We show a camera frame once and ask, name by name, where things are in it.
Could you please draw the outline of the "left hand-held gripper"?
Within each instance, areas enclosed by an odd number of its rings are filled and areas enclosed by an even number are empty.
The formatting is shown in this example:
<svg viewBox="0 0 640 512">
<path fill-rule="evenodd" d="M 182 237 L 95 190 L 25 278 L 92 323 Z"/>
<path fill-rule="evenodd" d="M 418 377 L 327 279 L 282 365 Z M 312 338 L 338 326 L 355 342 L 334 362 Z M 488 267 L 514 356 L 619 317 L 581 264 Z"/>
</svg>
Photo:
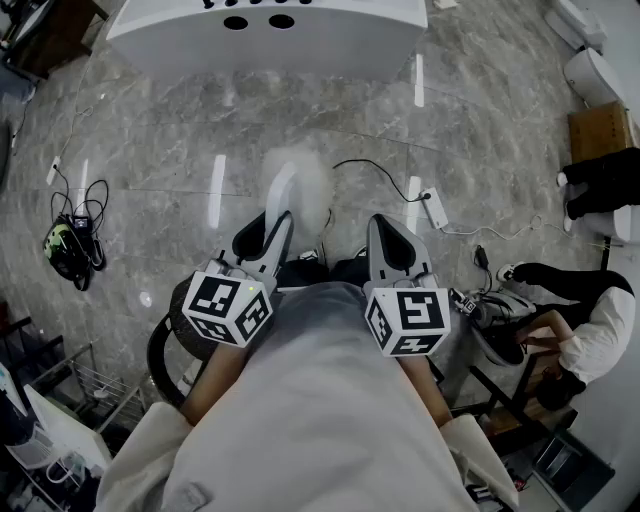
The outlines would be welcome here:
<svg viewBox="0 0 640 512">
<path fill-rule="evenodd" d="M 286 260 L 294 220 L 290 211 L 274 222 L 261 213 L 203 271 L 194 273 L 181 311 L 203 339 L 245 348 L 266 336 L 273 323 L 275 275 Z"/>
</svg>

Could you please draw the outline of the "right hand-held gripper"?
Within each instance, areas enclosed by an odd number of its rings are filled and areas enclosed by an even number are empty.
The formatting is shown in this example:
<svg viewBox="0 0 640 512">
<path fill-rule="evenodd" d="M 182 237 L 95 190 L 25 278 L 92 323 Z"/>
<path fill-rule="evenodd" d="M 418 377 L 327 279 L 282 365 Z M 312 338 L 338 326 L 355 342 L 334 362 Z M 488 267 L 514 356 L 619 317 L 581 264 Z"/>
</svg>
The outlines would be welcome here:
<svg viewBox="0 0 640 512">
<path fill-rule="evenodd" d="M 449 290 L 432 275 L 426 246 L 404 224 L 375 214 L 367 226 L 367 256 L 371 281 L 421 276 L 389 286 L 365 286 L 365 321 L 381 353 L 385 357 L 431 354 L 450 334 L 451 314 Z"/>
</svg>

